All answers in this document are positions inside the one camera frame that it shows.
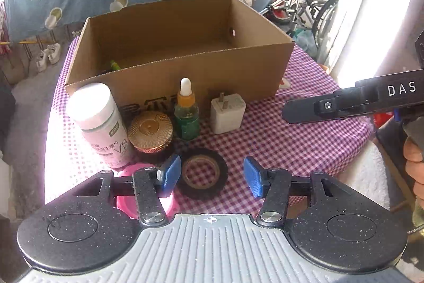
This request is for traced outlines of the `person's hand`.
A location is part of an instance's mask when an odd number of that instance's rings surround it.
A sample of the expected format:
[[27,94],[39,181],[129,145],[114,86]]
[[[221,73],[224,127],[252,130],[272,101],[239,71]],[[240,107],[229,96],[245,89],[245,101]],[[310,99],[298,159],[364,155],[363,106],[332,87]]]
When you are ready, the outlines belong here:
[[403,146],[403,155],[406,159],[405,170],[406,173],[415,181],[413,193],[417,197],[418,203],[423,208],[424,202],[424,163],[423,152],[415,144],[415,142],[408,137]]

